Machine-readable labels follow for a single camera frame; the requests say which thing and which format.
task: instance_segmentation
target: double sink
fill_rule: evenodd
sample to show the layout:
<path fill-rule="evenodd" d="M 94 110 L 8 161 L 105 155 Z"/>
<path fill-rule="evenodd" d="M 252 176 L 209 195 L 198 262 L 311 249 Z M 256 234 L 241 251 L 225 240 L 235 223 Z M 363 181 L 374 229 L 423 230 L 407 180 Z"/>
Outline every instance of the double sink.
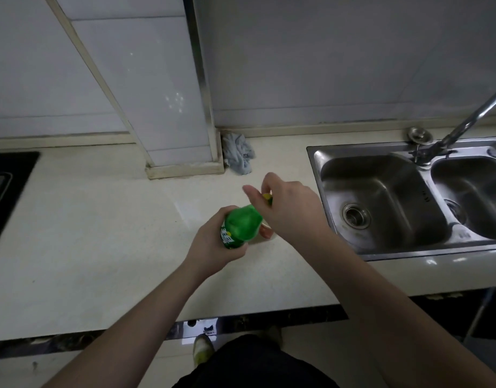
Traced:
<path fill-rule="evenodd" d="M 331 228 L 364 260 L 496 249 L 496 137 L 427 165 L 408 143 L 308 147 Z"/>

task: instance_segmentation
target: faucet spout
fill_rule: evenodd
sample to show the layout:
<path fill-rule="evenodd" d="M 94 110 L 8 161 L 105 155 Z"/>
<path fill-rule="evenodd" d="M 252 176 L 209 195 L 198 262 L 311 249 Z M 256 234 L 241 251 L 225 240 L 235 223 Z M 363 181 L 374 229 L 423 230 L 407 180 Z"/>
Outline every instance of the faucet spout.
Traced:
<path fill-rule="evenodd" d="M 434 157 L 442 155 L 444 151 L 456 143 L 465 132 L 467 132 L 479 119 L 483 118 L 494 106 L 496 106 L 496 93 L 442 140 L 434 143 L 431 147 L 418 150 L 415 153 L 413 161 L 416 164 L 423 166 L 430 163 Z"/>

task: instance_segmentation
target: white countertop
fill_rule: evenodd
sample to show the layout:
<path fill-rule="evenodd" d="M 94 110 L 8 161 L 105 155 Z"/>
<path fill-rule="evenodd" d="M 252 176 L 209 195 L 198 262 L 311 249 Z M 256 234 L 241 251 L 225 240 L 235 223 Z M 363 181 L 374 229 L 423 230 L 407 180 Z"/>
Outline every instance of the white countertop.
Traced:
<path fill-rule="evenodd" d="M 447 129 L 434 130 L 440 138 Z M 172 272 L 221 206 L 268 171 L 316 189 L 306 147 L 401 141 L 401 131 L 251 138 L 253 172 L 149 181 L 133 144 L 41 149 L 0 236 L 0 340 L 109 327 Z M 496 136 L 496 127 L 466 137 Z M 496 251 L 370 263 L 408 295 L 496 286 Z M 209 278 L 179 320 L 338 303 L 280 238 Z"/>

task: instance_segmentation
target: plastic bottle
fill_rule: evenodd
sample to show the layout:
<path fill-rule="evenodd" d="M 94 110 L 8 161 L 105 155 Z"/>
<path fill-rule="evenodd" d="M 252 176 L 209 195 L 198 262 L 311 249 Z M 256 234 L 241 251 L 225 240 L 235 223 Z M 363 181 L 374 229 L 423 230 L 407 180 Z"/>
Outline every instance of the plastic bottle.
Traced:
<path fill-rule="evenodd" d="M 271 204 L 272 196 L 265 193 L 264 198 Z M 254 238 L 258 232 L 263 217 L 251 204 L 231 211 L 221 226 L 221 241 L 228 249 L 242 246 Z"/>

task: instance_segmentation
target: person's right arm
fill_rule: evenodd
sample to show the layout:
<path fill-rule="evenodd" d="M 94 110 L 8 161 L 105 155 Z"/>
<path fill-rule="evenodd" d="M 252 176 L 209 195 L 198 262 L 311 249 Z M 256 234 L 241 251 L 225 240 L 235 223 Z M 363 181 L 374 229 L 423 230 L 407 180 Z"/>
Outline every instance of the person's right arm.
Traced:
<path fill-rule="evenodd" d="M 335 293 L 390 387 L 496 387 L 494 372 L 329 228 L 313 190 L 274 173 L 266 175 L 261 192 L 243 189 Z M 271 206 L 261 195 L 269 192 Z"/>

